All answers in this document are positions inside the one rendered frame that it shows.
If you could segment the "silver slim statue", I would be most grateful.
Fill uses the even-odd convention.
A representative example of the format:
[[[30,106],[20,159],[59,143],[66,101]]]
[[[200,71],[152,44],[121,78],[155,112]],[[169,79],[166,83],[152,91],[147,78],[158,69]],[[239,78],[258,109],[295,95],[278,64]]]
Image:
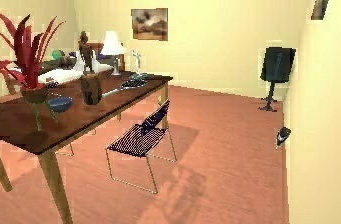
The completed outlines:
[[[138,76],[141,75],[140,67],[141,67],[141,54],[137,50],[132,50],[132,55],[135,57],[135,63],[136,63],[136,74]]]

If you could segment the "brown wooden vase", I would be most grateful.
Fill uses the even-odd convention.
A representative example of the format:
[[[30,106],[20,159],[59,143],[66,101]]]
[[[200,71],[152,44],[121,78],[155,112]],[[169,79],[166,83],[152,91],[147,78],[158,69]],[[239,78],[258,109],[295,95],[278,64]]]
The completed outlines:
[[[97,75],[89,74],[80,77],[83,100],[87,105],[97,105],[102,99],[101,82]]]

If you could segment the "white table lamp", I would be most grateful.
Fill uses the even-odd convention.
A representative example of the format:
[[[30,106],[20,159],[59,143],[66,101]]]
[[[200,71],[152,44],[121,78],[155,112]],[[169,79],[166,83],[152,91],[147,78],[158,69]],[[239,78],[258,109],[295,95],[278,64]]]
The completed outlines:
[[[114,64],[112,74],[114,76],[120,75],[120,71],[118,70],[117,57],[124,53],[125,48],[122,46],[117,33],[115,31],[106,31],[101,54],[113,57]]]

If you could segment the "framed brown landscape picture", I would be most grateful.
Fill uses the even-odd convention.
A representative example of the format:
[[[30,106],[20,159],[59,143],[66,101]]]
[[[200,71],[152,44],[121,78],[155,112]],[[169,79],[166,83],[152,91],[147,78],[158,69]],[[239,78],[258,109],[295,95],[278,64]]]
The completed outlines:
[[[133,38],[137,40],[168,40],[168,9],[132,9]]]

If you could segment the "dark brown wooden table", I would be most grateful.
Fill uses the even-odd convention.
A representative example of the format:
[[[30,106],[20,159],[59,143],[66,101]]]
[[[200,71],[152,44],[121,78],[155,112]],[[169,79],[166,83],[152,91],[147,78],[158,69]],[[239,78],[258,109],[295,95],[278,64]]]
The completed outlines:
[[[42,110],[41,130],[33,124],[31,105],[24,98],[0,97],[0,140],[38,157],[62,224],[73,224],[55,152],[156,91],[161,91],[162,98],[167,99],[171,79],[170,76],[150,74],[145,86],[111,94],[95,106],[84,102],[78,80],[67,82],[53,91],[70,96],[72,107],[55,120],[47,110]],[[0,182],[5,191],[12,189],[1,158]]]

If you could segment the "dark brown figure statue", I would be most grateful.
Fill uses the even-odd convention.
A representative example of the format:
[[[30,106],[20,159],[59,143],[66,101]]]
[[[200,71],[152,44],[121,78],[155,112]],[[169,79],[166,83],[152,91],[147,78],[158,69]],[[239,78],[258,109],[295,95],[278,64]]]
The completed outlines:
[[[88,44],[88,37],[85,31],[81,32],[78,43],[80,56],[84,61],[84,69],[89,68],[89,72],[93,74],[94,73],[92,66],[93,50],[92,47]]]

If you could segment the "blue bowl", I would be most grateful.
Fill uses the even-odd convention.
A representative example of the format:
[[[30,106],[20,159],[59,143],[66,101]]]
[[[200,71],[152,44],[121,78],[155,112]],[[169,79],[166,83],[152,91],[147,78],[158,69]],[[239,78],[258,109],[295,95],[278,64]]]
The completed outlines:
[[[48,100],[47,103],[54,112],[61,113],[72,106],[73,100],[71,97],[56,97]]]

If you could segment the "white bed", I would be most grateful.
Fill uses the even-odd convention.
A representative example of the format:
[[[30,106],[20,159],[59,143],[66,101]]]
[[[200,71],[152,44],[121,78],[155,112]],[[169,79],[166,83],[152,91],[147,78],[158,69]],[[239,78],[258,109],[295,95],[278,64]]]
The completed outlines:
[[[96,45],[93,43],[90,43],[89,45],[93,50],[92,66],[94,73],[113,69],[113,57],[101,54],[102,45]],[[119,55],[117,59],[119,68],[120,61],[123,59],[123,54]],[[27,79],[27,76],[23,75],[21,70],[17,68],[10,68],[8,70],[4,69],[2,74],[7,83],[10,94],[15,93],[15,89],[12,85],[14,82],[17,82],[20,86],[20,91],[23,95],[25,95],[27,91],[39,91],[40,89],[48,88],[50,84],[57,86],[71,80],[78,79],[86,72],[87,70],[84,69],[84,61],[82,60],[80,51],[78,50],[75,52],[73,57],[61,57],[57,63],[52,61],[46,63],[43,69],[31,75],[31,79]]]

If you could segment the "red leafed house plant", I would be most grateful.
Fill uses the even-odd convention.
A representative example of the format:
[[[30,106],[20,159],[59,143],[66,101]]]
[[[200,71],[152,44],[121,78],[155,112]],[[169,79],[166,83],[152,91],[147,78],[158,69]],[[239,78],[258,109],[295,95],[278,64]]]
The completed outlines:
[[[7,38],[1,31],[0,37],[8,44],[15,54],[15,60],[0,59],[0,73],[6,78],[13,77],[21,86],[23,98],[32,105],[36,119],[37,130],[42,130],[38,105],[44,104],[55,122],[57,118],[47,103],[48,87],[39,81],[39,71],[51,39],[64,22],[54,26],[56,17],[49,23],[46,30],[32,36],[32,26],[27,25],[31,15],[25,16],[17,26],[4,14],[0,19],[4,23],[12,39]]]

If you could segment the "dark framed wall picture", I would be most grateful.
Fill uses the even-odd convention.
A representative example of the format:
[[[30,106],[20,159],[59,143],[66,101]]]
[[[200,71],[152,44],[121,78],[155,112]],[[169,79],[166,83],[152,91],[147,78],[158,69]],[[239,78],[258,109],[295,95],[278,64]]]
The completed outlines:
[[[323,20],[329,0],[315,0],[311,14],[312,20]]]

